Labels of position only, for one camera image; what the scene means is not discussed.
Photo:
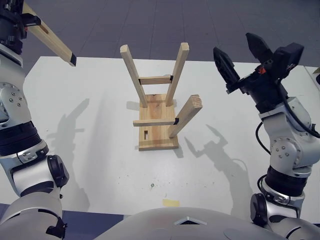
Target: wooden leg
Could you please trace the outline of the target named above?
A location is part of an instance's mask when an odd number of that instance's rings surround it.
[[[120,53],[126,65],[126,68],[128,69],[128,72],[131,76],[135,90],[138,93],[142,107],[147,108],[148,103],[147,103],[145,91],[139,82],[139,75],[138,75],[134,60],[132,59],[128,45],[122,45],[120,47]]]
[[[174,69],[173,69],[173,79],[169,85],[168,92],[165,98],[165,105],[171,106],[173,104],[173,98],[175,91],[177,89],[177,85],[179,82],[179,78],[181,76],[182,69],[184,68],[185,61],[188,57],[189,53],[189,44],[187,42],[182,42],[179,48],[178,56],[176,57]]]
[[[199,95],[191,95],[184,104],[183,108],[176,116],[179,118],[177,125],[171,125],[168,128],[169,138],[174,138],[184,128],[185,125],[202,109],[202,102]]]
[[[23,4],[22,13],[37,14],[28,6],[26,2]],[[41,42],[43,42],[49,49],[57,54],[64,61],[69,63],[71,66],[76,66],[77,57],[73,52],[55,35],[55,33],[41,20],[41,25],[29,26],[28,31],[35,35]]]

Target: screw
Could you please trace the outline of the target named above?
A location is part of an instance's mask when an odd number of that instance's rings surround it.
[[[286,198],[285,198],[284,196],[278,196],[278,197],[277,197],[277,200],[278,200],[279,202],[283,202],[284,200],[286,200]]]

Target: wooden plank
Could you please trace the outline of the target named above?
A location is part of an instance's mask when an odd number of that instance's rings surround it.
[[[165,105],[171,106],[173,104],[173,98],[177,85],[184,68],[185,62],[187,60],[189,53],[189,44],[187,42],[182,42],[179,48],[178,56],[176,57],[174,69],[173,69],[173,79],[169,85],[168,92],[166,93]]]
[[[138,93],[142,107],[146,108],[148,106],[148,103],[147,103],[145,91],[139,82],[139,75],[138,75],[134,60],[132,59],[128,45],[122,45],[120,47],[120,53],[121,53],[121,56],[123,58],[125,65],[126,65],[126,68],[128,69],[128,72],[129,72],[130,77],[132,79],[135,90]]]
[[[140,120],[173,119],[176,117],[174,106],[166,106],[166,94],[146,95],[148,107],[140,103]],[[139,127],[139,151],[176,149],[178,137],[169,138],[169,125]]]
[[[177,134],[184,128],[185,125],[202,109],[202,102],[199,95],[191,95],[182,107],[179,114],[177,125],[172,125],[168,128],[169,138],[175,138]]]
[[[22,13],[32,14],[37,16],[35,11],[28,6],[26,2],[23,4]],[[28,26],[28,32],[35,35],[41,42],[43,42],[49,49],[51,49],[55,54],[57,54],[64,61],[69,63],[71,66],[76,66],[77,57],[73,52],[60,40],[60,38],[55,35],[55,33],[41,20],[41,25],[38,26]]]
[[[147,77],[139,77],[141,85],[150,85],[150,84],[170,84],[171,76],[147,76]]]
[[[146,119],[146,120],[135,120],[133,121],[134,127],[144,127],[144,126],[166,126],[175,124],[175,118],[168,119]]]

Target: wooden stick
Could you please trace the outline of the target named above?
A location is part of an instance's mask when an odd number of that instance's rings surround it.
[[[183,108],[176,116],[179,118],[177,125],[170,126],[168,129],[169,138],[174,138],[184,128],[185,125],[202,109],[202,102],[199,95],[191,95],[184,104]]]
[[[135,120],[135,121],[133,121],[133,126],[134,127],[147,127],[147,126],[174,125],[177,121],[178,121],[178,119],[176,119],[176,118]]]
[[[179,82],[179,78],[184,68],[186,59],[189,53],[189,44],[187,42],[182,42],[179,48],[178,56],[176,57],[174,69],[173,69],[173,79],[169,85],[168,92],[166,93],[165,105],[171,106],[173,104],[174,94]]]
[[[122,45],[120,47],[120,53],[126,65],[126,68],[128,69],[128,72],[131,76],[135,90],[138,93],[142,107],[147,108],[148,103],[147,103],[145,91],[139,82],[139,75],[138,75],[134,60],[132,59],[128,45]]]
[[[33,11],[26,2],[24,2],[23,4],[22,13],[37,16],[35,11]],[[55,33],[45,24],[44,21],[41,20],[41,25],[38,26],[28,26],[28,31],[35,35],[41,42],[43,42],[49,49],[51,49],[64,61],[66,61],[73,67],[76,66],[77,57],[60,40],[60,38],[55,35]]]
[[[149,84],[170,84],[171,76],[146,76],[139,77],[141,85],[149,85]]]

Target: yellow sticky note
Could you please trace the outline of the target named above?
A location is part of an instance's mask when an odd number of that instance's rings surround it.
[[[180,207],[180,202],[177,200],[162,199],[162,205],[165,207]]]

